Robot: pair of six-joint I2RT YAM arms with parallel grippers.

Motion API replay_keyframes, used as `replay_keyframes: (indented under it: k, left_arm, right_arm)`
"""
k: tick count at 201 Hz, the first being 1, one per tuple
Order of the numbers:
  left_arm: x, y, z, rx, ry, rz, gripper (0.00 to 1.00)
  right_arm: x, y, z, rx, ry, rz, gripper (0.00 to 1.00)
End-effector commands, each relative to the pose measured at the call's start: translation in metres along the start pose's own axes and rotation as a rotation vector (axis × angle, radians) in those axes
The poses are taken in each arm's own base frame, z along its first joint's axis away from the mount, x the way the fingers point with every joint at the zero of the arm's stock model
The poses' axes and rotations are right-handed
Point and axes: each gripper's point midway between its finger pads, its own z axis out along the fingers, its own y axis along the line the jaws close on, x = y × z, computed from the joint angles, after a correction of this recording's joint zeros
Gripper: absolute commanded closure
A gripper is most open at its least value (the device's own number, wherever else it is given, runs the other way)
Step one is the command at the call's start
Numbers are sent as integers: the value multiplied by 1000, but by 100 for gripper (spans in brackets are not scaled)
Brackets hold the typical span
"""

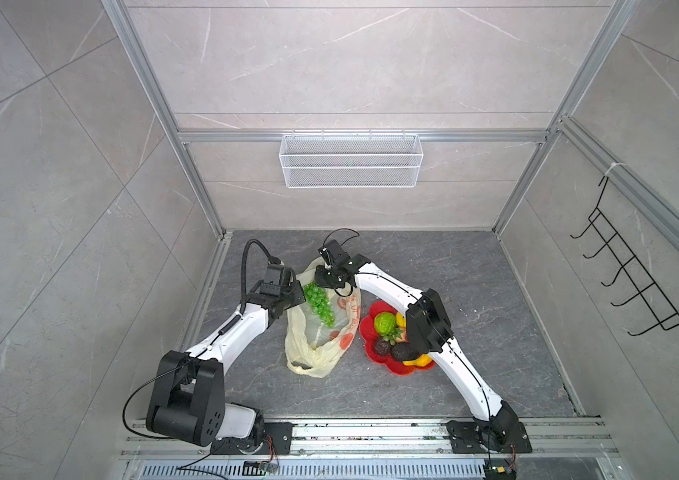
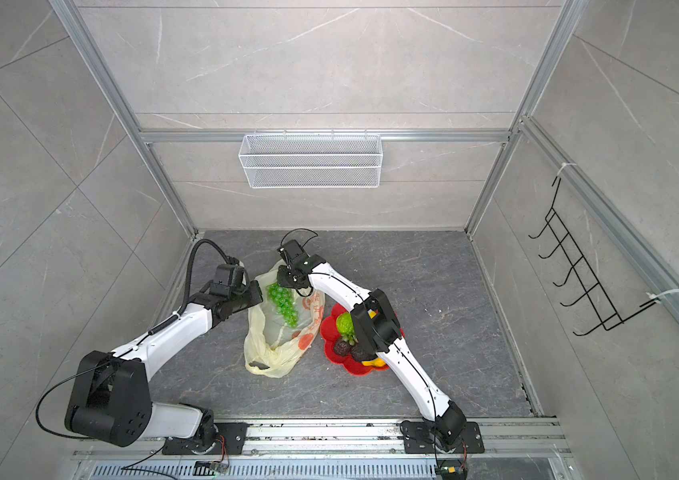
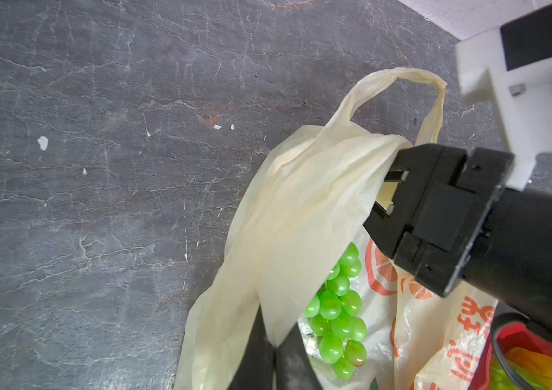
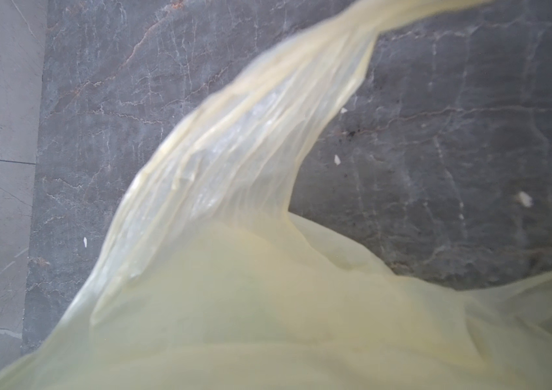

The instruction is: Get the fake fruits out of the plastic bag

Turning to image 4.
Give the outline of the cream plastic bag fruit print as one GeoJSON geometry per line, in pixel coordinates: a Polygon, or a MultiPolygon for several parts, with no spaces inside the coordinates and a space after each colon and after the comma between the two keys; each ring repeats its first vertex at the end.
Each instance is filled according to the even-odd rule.
{"type": "Polygon", "coordinates": [[[552,271],[457,291],[288,211],[379,34],[470,1],[358,1],[210,95],[134,177],[100,257],[0,389],[552,389],[552,271]]]}

